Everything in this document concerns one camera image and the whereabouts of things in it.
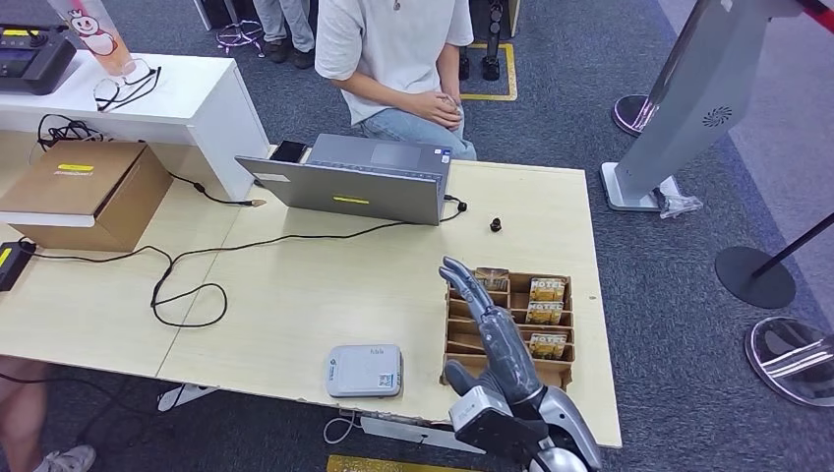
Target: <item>black control device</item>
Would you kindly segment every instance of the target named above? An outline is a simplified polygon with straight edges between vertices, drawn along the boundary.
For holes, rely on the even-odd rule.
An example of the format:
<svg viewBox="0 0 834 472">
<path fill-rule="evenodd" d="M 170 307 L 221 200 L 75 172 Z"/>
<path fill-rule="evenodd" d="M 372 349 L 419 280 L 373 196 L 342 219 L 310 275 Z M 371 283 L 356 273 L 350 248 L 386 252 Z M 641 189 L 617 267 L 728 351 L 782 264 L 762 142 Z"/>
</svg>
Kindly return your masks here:
<svg viewBox="0 0 834 472">
<path fill-rule="evenodd" d="M 12 289 L 35 249 L 35 244 L 25 241 L 0 244 L 0 292 Z"/>
<path fill-rule="evenodd" d="M 0 92 L 52 93 L 76 54 L 66 29 L 0 24 Z"/>
</svg>

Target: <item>eyeglasses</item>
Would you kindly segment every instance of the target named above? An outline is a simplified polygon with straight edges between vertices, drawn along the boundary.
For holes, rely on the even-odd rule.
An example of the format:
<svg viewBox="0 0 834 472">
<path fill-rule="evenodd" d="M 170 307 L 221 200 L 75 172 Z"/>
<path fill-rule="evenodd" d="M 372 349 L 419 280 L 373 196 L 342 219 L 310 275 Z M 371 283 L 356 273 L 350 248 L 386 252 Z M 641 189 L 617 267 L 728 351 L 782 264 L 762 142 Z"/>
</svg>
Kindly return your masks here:
<svg viewBox="0 0 834 472">
<path fill-rule="evenodd" d="M 162 68 L 151 69 L 143 59 L 135 59 L 125 64 L 125 71 L 131 71 L 118 79 L 103 79 L 92 95 L 95 107 L 105 113 L 133 103 L 156 89 Z"/>
</svg>

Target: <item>black power adapter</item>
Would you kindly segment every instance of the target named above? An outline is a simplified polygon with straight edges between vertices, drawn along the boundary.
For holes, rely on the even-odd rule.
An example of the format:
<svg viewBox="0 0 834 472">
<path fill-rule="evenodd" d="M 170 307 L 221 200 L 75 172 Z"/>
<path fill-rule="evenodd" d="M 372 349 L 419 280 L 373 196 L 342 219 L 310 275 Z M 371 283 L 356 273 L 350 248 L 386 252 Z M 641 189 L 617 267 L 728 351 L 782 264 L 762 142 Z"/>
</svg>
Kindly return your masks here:
<svg viewBox="0 0 834 472">
<path fill-rule="evenodd" d="M 17 241 L 0 244 L 0 292 L 8 292 L 18 281 L 37 246 Z"/>
</svg>

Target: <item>light wooden table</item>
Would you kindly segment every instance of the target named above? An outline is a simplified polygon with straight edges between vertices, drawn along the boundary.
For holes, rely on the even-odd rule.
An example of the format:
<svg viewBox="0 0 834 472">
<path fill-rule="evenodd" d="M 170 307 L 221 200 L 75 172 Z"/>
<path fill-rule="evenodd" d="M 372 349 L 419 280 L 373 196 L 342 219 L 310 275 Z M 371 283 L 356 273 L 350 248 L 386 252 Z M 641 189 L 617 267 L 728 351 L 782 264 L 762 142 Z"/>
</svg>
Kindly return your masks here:
<svg viewBox="0 0 834 472">
<path fill-rule="evenodd" d="M 0 132 L 0 192 L 22 172 L 33 135 Z M 154 145 L 167 168 L 221 187 L 195 147 Z M 31 158 L 39 158 L 39 150 Z M 229 312 L 219 324 L 176 329 L 149 308 L 164 263 L 142 255 L 91 265 L 35 260 L 11 292 L 0 293 L 0 354 L 102 371 L 217 386 L 394 417 L 447 421 L 456 400 L 439 383 L 445 335 L 443 255 L 470 266 L 570 275 L 576 362 L 567 392 L 597 442 L 621 446 L 584 173 L 578 170 L 455 162 L 448 192 L 469 211 L 439 227 L 399 226 L 347 241 L 286 241 L 236 253 L 194 256 L 163 295 L 204 281 L 222 284 Z M 268 205 L 223 206 L 174 182 L 140 245 L 172 254 L 234 246 L 281 234 L 346 234 L 380 224 L 355 216 Z M 454 205 L 447 205 L 451 214 Z M 500 217 L 504 229 L 492 233 Z M 0 240 L 20 237 L 0 225 Z M 95 258 L 104 253 L 86 254 Z M 212 319 L 216 292 L 162 309 L 172 321 Z M 325 357 L 339 344 L 395 343 L 404 355 L 403 393 L 335 400 L 324 387 Z"/>
<path fill-rule="evenodd" d="M 439 227 L 399 226 L 346 241 L 285 241 L 223 253 L 207 281 L 228 292 L 226 318 L 180 330 L 159 371 L 164 379 L 429 421 L 447 420 L 456 400 L 439 383 L 446 285 L 443 255 L 469 266 L 570 275 L 576 362 L 568 394 L 596 440 L 622 445 L 584 173 L 455 162 L 448 192 L 469 211 Z M 355 216 L 287 208 L 272 194 L 241 211 L 230 247 L 282 234 L 347 234 L 379 224 Z M 447 205 L 447 215 L 454 205 Z M 500 217 L 503 230 L 489 223 Z M 216 316 L 206 292 L 188 323 Z M 394 343 L 403 352 L 403 391 L 389 399 L 328 396 L 325 360 L 339 344 Z"/>
<path fill-rule="evenodd" d="M 34 135 L 0 132 L 0 193 L 29 166 Z M 212 175 L 195 147 L 154 147 L 166 167 L 191 178 Z M 209 185 L 218 192 L 219 185 Z M 239 209 L 208 201 L 175 181 L 139 242 L 177 254 L 222 243 Z M 0 223 L 0 241 L 21 235 Z M 55 251 L 103 259 L 112 253 Z M 161 295 L 188 291 L 203 282 L 212 258 L 184 261 Z M 0 354 L 58 364 L 155 377 L 177 329 L 162 325 L 149 308 L 153 285 L 165 270 L 162 255 L 147 253 L 106 265 L 33 259 L 10 292 L 0 293 Z M 182 322 L 194 297 L 160 309 Z"/>
</svg>

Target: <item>logo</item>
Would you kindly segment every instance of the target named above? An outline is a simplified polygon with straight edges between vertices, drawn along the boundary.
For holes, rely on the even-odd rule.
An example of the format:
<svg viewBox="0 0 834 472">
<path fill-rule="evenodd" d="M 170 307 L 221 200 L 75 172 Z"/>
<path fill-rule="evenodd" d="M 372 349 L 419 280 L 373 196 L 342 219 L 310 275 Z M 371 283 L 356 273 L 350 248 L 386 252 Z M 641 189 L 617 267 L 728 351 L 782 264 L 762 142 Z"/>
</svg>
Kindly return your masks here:
<svg viewBox="0 0 834 472">
<path fill-rule="evenodd" d="M 733 109 L 729 106 L 719 106 L 701 118 L 701 124 L 707 128 L 717 128 L 730 120 L 733 116 Z"/>
</svg>

